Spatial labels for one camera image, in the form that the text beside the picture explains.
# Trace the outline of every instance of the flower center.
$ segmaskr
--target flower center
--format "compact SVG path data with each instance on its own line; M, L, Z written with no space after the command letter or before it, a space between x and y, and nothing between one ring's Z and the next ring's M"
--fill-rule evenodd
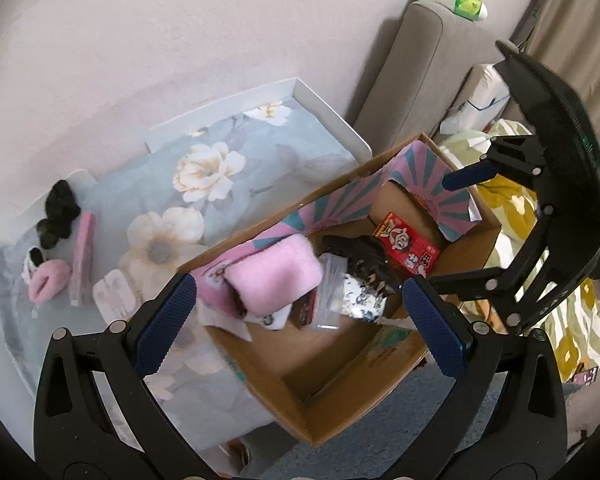
M152 240L146 250L151 263L162 265L173 260L173 246L164 240Z

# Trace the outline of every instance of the pink and teal striped flap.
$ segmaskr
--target pink and teal striped flap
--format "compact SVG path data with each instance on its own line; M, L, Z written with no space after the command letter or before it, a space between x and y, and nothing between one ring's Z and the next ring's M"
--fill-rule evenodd
M192 270L198 296L205 304L235 316L233 291L224 280L224 269L228 265L289 235L308 234L365 218L379 189L389 180L406 188L436 220L445 238L454 242L481 218L467 190L447 191L442 187L443 177L451 171L426 144L416 140L374 174L301 207L253 240L229 249L206 266Z

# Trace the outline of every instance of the white bag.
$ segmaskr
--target white bag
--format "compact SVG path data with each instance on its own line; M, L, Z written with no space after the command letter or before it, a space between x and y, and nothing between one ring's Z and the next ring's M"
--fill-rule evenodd
M509 97L509 87L492 64L474 66L446 119L440 124L440 133L481 132L501 113Z

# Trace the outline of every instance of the red package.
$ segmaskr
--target red package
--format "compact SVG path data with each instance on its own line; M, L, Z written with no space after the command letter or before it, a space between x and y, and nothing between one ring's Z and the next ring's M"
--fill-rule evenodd
M394 213L389 213L384 218L374 236L382 242L392 259L411 274L421 274L425 278L440 254L426 238Z

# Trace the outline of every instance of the cardboard box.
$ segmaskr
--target cardboard box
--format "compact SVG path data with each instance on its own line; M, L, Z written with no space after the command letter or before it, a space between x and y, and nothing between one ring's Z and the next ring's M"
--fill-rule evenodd
M185 264L181 270L189 272L209 264L302 205L377 171L414 140L426 143L453 167L424 134L411 137L333 180L300 203L212 248ZM454 243L447 242L433 218L393 182L384 184L368 218L324 229L311 238L317 244L324 234L349 237L372 234L387 213L393 211L441 250L432 276L481 269L493 250L500 223L477 190L472 189L471 192L482 221ZM387 315L406 317L408 314L400 306L400 298L394 296L390 299ZM251 343L217 328L208 329L253 395L293 436L314 446L323 444L369 412L427 352L417 332L407 334L401 329L380 327L346 317L342 318L337 332L301 331L292 323L287 323L284 330L278 332L250 324L250 331L253 336Z

